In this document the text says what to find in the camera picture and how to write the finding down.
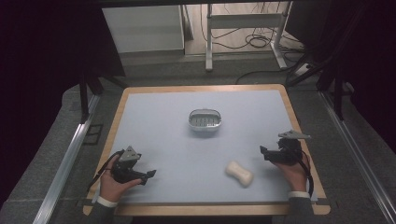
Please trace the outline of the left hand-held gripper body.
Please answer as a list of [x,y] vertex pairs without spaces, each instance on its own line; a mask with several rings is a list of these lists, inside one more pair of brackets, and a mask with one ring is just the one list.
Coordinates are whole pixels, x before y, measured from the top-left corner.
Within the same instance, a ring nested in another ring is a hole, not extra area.
[[122,150],[119,158],[113,163],[111,168],[113,178],[121,184],[140,179],[141,185],[145,185],[149,179],[149,175],[134,170],[134,166],[140,158],[141,155],[131,146]]

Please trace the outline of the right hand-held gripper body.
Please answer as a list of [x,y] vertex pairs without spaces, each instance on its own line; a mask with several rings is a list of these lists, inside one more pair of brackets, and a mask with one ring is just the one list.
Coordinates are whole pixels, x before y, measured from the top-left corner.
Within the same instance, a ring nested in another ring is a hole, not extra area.
[[310,135],[290,130],[278,135],[278,150],[269,150],[263,155],[266,161],[293,165],[302,160],[303,150],[300,139],[309,139]]

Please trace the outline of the white soap bar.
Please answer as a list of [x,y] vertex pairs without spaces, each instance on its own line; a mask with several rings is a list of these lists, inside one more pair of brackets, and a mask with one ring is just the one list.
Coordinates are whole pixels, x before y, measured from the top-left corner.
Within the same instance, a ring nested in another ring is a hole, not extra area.
[[252,183],[254,177],[253,173],[242,167],[236,161],[230,161],[225,168],[225,172],[227,175],[236,178],[244,187],[248,187]]

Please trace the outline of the grey soap dish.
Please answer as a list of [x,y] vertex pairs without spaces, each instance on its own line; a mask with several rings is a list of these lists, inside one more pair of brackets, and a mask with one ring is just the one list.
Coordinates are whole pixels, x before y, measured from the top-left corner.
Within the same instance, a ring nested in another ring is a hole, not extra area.
[[195,109],[190,112],[189,125],[196,132],[214,132],[221,124],[221,115],[215,109]]

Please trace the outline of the person's left hand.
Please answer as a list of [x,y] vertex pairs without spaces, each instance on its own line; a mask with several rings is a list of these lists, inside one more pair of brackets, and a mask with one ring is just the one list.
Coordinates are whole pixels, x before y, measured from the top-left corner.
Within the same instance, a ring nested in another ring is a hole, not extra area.
[[142,180],[135,179],[131,180],[126,183],[119,183],[117,182],[111,173],[111,169],[115,161],[117,161],[119,155],[114,156],[108,165],[106,166],[105,170],[103,171],[101,178],[100,178],[100,194],[99,196],[103,199],[110,201],[112,203],[117,203],[121,196],[128,190],[137,185],[139,185]]

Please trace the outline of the person's right hand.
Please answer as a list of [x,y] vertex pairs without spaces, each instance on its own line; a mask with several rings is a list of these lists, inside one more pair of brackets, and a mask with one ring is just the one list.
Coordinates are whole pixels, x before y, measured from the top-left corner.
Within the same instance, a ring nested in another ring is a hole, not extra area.
[[282,172],[292,191],[306,192],[307,175],[300,163],[287,165],[274,162],[274,165]]

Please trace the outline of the light blue table mat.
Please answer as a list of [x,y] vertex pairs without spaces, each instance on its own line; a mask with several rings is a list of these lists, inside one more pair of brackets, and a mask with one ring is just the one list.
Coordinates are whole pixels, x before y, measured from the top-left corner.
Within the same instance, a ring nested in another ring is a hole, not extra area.
[[[219,111],[216,131],[191,129],[190,112],[203,108]],[[146,185],[125,192],[121,201],[284,203],[289,184],[263,158],[260,146],[275,150],[278,135],[291,128],[278,90],[130,93],[111,149],[131,146],[141,155],[136,171],[157,172]],[[253,173],[248,187],[226,174],[230,161]]]

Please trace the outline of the white cabinet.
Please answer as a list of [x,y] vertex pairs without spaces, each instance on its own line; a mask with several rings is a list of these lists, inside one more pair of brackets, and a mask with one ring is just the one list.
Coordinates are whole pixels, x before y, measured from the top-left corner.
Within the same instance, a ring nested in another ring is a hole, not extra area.
[[102,9],[118,53],[184,49],[180,6]]

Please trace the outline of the aluminium rail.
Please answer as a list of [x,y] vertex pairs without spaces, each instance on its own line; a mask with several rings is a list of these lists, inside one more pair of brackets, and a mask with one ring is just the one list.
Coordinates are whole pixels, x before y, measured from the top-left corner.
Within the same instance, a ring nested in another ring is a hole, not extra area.
[[321,91],[318,93],[318,95],[322,99],[337,131],[340,133],[343,141],[345,142],[346,148],[351,154],[353,161],[356,163],[367,187],[372,192],[375,201],[378,204],[378,207],[386,221],[388,224],[396,224],[396,206],[394,205],[393,200],[390,198],[389,194],[386,192],[386,189],[375,175],[368,161],[364,158],[361,148],[355,141],[346,123],[335,113],[334,109],[332,108],[333,102],[331,97]]
[[67,178],[73,168],[74,162],[77,158],[79,150],[82,146],[85,135],[91,125],[93,114],[100,101],[101,97],[94,95],[88,104],[88,118],[87,120],[79,124],[73,135],[73,138],[64,154],[63,160],[60,163],[59,169],[54,176],[49,190],[37,211],[33,224],[48,224],[56,207],[56,204],[60,198],[60,195],[64,189]]

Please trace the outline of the white metal desk frame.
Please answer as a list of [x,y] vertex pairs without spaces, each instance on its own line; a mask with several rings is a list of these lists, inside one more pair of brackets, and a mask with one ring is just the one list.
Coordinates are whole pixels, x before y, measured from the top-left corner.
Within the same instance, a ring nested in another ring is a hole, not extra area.
[[290,6],[291,1],[286,4],[281,13],[216,15],[212,13],[212,5],[208,4],[206,7],[205,70],[213,70],[212,31],[237,28],[276,28],[275,39],[270,42],[270,47],[278,66],[281,69],[286,68],[287,65],[280,52],[279,44],[290,12]]

